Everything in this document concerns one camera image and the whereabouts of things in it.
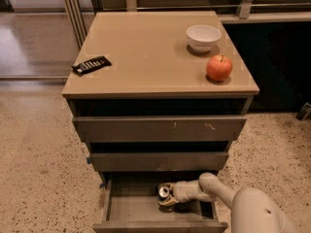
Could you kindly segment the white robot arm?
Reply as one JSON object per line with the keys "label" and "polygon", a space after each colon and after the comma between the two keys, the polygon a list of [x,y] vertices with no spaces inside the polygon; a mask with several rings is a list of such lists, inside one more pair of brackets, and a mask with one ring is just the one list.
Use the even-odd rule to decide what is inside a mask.
{"label": "white robot arm", "polygon": [[234,191],[212,173],[197,180],[162,183],[158,204],[169,207],[191,200],[212,202],[219,198],[231,211],[231,233],[299,233],[297,227],[265,192],[253,187]]}

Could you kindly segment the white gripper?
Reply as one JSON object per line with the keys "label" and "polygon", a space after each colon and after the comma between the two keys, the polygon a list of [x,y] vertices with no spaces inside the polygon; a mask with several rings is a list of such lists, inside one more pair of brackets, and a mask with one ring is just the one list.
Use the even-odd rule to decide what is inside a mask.
{"label": "white gripper", "polygon": [[173,183],[162,183],[158,186],[159,191],[173,192],[173,196],[169,195],[166,198],[159,197],[157,203],[161,207],[171,207],[178,203],[186,203],[191,200],[197,200],[201,192],[201,187],[198,180],[181,181]]}

